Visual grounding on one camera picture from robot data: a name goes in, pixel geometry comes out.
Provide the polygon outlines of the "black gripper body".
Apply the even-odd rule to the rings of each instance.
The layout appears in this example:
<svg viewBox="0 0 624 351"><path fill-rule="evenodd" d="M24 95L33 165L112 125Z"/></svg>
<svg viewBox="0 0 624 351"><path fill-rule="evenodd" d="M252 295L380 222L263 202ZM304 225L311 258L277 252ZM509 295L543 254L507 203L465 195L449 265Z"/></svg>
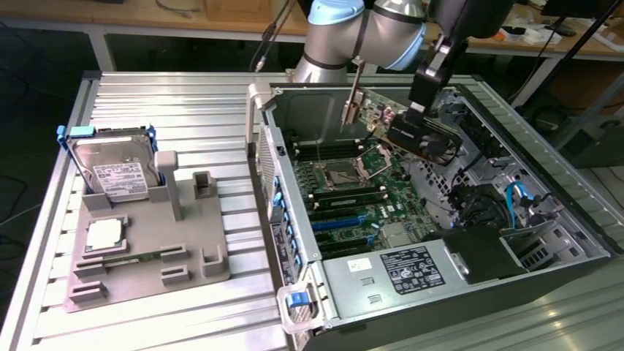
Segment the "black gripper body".
<svg viewBox="0 0 624 351"><path fill-rule="evenodd" d="M431 18L449 40L493 37L515 0L439 0L431 2Z"/></svg>

